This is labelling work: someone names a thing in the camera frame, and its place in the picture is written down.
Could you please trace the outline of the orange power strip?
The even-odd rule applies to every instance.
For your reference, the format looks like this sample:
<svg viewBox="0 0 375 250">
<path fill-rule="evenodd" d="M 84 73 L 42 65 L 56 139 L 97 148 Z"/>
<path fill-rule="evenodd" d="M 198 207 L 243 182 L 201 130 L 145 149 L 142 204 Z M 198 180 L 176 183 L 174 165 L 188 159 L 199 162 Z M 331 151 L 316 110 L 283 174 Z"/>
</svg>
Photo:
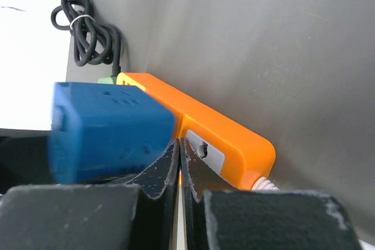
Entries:
<svg viewBox="0 0 375 250">
<path fill-rule="evenodd" d="M 118 85 L 134 85 L 176 116 L 176 138 L 188 138 L 217 174 L 243 190 L 275 190 L 269 180 L 276 151 L 272 143 L 149 73 L 120 73 Z"/>
</svg>

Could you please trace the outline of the green power strip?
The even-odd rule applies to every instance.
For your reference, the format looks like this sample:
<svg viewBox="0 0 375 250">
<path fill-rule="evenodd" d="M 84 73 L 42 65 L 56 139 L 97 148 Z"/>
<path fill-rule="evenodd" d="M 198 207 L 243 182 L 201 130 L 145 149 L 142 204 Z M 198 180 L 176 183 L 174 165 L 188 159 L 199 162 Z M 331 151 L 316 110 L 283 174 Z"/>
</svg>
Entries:
<svg viewBox="0 0 375 250">
<path fill-rule="evenodd" d="M 116 82 L 117 82 L 117 78 L 116 77 L 103 77 L 103 78 L 99 78 L 98 83 L 100 84 L 114 84 L 116 85 Z"/>
</svg>

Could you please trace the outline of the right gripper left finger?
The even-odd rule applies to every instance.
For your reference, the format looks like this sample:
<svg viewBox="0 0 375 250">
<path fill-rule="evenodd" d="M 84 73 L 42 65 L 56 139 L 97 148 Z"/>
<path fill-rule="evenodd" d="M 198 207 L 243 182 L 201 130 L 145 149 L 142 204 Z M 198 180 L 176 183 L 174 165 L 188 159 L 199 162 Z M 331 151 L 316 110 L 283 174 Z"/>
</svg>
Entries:
<svg viewBox="0 0 375 250">
<path fill-rule="evenodd" d="M 130 183 L 140 187 L 129 249 L 169 249 L 175 216 L 180 142 L 173 138 L 162 155 Z"/>
</svg>

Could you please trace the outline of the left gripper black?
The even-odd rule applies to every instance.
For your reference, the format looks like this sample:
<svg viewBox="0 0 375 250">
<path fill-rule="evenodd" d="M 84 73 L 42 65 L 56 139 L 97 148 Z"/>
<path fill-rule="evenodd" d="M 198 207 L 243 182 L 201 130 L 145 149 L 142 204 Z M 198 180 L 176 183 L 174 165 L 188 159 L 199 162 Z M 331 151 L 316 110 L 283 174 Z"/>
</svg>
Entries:
<svg viewBox="0 0 375 250">
<path fill-rule="evenodd" d="M 20 185 L 55 184 L 47 160 L 49 133 L 1 129 L 1 194 Z"/>
</svg>

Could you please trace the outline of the blue plug adapter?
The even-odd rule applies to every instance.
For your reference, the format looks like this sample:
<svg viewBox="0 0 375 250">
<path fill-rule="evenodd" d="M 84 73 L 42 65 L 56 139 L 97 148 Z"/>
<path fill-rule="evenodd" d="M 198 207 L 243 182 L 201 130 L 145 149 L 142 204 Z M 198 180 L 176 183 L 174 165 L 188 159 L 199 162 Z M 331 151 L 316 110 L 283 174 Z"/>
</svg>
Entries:
<svg viewBox="0 0 375 250">
<path fill-rule="evenodd" d="M 54 85 L 49 169 L 59 184 L 140 172 L 172 138 L 171 110 L 134 85 Z"/>
</svg>

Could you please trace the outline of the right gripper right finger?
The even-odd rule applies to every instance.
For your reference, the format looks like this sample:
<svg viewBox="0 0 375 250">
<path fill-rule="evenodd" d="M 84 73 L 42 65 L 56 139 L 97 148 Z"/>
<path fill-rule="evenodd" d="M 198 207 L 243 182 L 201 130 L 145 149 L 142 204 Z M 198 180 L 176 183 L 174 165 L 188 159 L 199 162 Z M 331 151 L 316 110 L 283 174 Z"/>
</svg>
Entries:
<svg viewBox="0 0 375 250">
<path fill-rule="evenodd" d="M 237 188 L 197 155 L 188 138 L 180 140 L 180 171 L 187 249 L 219 249 L 212 194 Z"/>
</svg>

